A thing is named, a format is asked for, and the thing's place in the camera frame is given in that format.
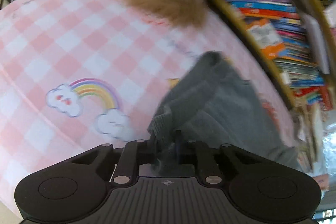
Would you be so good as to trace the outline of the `grey sweatshirt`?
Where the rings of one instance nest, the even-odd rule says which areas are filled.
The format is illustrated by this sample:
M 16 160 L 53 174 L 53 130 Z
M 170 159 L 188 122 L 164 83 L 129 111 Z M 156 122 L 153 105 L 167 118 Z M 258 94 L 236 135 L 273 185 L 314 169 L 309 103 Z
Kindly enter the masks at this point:
M 223 143 L 299 169 L 298 152 L 287 147 L 252 84 L 218 52 L 206 52 L 159 104 L 148 127 L 158 146 L 151 166 L 159 176 L 192 176 L 190 164 L 177 163 L 176 130 L 184 141 L 210 148 Z

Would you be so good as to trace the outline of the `pink checkered tablecloth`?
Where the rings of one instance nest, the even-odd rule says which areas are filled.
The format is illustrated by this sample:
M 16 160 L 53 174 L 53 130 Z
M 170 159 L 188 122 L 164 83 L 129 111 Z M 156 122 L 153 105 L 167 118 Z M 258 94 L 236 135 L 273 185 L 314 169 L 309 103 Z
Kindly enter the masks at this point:
M 160 100 L 206 51 L 254 84 L 283 142 L 290 114 L 233 31 L 213 12 L 201 30 L 171 28 L 119 0 L 16 0 L 1 10 L 1 201 L 27 175 L 102 143 L 127 115 L 139 138 Z

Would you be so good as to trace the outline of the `stack of papers and books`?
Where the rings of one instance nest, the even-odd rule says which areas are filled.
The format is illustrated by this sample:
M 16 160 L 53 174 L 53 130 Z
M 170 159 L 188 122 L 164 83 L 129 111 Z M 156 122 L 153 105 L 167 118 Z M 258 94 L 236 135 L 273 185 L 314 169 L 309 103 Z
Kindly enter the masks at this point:
M 292 111 L 299 169 L 316 180 L 322 192 L 329 190 L 329 174 L 323 153 L 325 113 L 319 103 L 298 104 Z

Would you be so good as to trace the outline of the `lower orange white box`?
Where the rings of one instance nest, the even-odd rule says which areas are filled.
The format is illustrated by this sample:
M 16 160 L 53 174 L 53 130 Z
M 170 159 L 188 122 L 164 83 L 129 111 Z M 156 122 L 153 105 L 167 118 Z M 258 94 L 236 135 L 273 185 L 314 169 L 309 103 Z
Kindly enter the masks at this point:
M 262 48 L 261 52 L 268 60 L 274 60 L 286 55 L 286 47 L 284 43 L 277 43 Z

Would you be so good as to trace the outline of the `orange white box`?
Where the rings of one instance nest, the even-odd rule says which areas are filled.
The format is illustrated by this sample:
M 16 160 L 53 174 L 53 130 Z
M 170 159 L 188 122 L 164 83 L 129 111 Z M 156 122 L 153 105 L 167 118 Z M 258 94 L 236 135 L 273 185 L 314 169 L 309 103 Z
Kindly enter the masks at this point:
M 282 43 L 282 39 L 268 19 L 254 20 L 247 25 L 247 31 L 254 37 L 261 49 Z
M 262 48 L 261 52 L 268 60 L 274 60 L 286 55 L 286 47 L 284 43 L 277 43 Z

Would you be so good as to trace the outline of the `upper orange white box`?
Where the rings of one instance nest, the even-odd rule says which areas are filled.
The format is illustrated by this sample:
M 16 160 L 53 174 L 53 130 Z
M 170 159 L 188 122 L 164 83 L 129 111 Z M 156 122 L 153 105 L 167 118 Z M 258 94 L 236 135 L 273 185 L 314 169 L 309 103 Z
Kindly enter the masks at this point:
M 247 31 L 254 37 L 261 49 L 282 43 L 282 39 L 268 19 L 254 20 L 247 25 Z

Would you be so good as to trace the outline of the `row of leaning books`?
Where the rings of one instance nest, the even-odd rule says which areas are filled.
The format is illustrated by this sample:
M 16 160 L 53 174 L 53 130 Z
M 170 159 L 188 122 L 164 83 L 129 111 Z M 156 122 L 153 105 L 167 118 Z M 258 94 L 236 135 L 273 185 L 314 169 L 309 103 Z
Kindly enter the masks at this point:
M 268 19 L 286 47 L 286 55 L 274 60 L 282 79 L 297 98 L 308 105 L 321 103 L 325 81 L 312 58 L 306 28 L 291 0 L 225 0 L 238 12 L 246 25 Z

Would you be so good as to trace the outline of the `white wooden bookshelf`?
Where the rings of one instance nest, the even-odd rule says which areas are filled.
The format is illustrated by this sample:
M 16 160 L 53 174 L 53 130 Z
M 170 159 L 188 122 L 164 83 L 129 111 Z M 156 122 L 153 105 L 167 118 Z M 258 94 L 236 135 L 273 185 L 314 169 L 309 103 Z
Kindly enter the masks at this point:
M 335 0 L 209 0 L 270 79 L 287 108 L 335 108 Z

